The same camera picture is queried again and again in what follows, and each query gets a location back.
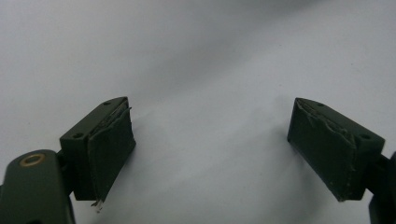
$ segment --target white background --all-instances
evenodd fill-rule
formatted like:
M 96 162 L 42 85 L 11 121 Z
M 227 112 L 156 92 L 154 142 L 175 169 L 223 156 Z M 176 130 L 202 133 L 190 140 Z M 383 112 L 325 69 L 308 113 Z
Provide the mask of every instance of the white background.
M 128 96 L 137 142 L 78 224 L 369 223 L 286 141 L 295 97 L 396 149 L 396 1 L 0 2 L 0 179 Z

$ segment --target dark green metal block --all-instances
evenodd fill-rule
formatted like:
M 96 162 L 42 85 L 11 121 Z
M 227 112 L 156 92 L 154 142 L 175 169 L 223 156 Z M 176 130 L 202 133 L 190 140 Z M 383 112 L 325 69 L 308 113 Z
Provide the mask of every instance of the dark green metal block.
M 77 200 L 105 201 L 135 146 L 129 111 L 126 97 L 104 102 L 61 137 Z
M 0 223 L 75 223 L 54 151 L 37 150 L 12 161 L 1 194 Z
M 294 102 L 288 140 L 340 202 L 362 198 L 366 169 L 385 144 L 326 105 L 302 98 Z

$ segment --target bolt hole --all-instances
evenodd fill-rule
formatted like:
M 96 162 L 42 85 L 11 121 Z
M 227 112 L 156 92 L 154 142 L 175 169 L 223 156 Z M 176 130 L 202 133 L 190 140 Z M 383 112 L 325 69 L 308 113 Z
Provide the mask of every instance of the bolt hole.
M 80 138 L 82 137 L 82 135 L 84 135 L 83 133 L 75 133 L 73 134 L 73 138 Z
M 364 133 L 361 134 L 361 138 L 366 140 L 371 139 L 371 137 L 368 134 L 364 134 Z
M 46 155 L 43 153 L 37 153 L 23 158 L 20 162 L 20 166 L 29 167 L 33 165 L 37 165 L 42 162 L 46 158 Z

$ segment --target white surface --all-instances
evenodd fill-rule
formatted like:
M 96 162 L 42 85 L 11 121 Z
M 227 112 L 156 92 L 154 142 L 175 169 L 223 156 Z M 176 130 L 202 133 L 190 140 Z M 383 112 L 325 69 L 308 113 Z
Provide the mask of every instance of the white surface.
M 137 147 L 78 224 L 369 223 L 286 141 L 295 97 L 396 149 L 396 1 L 0 2 L 0 178 L 107 99 Z

